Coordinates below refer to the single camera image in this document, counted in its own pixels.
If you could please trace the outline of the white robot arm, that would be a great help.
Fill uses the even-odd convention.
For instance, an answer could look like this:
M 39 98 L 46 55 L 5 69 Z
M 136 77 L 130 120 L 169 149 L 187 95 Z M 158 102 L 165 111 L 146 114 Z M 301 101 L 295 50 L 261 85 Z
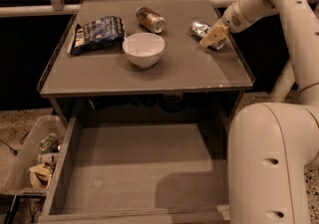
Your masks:
M 230 224 L 311 224 L 304 169 L 319 153 L 319 20 L 307 0 L 238 0 L 200 44 L 278 14 L 299 104 L 255 104 L 233 119 L 227 164 Z

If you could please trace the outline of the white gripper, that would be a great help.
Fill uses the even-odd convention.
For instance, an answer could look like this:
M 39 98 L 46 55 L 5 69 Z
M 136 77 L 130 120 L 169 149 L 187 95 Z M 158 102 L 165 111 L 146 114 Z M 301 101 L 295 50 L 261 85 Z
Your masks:
M 224 11 L 221 22 L 225 25 L 213 26 L 207 34 L 200 40 L 199 44 L 203 48 L 213 47 L 220 49 L 226 41 L 228 30 L 230 33 L 240 33 L 250 26 L 250 22 L 242 15 L 239 2 L 233 2 Z

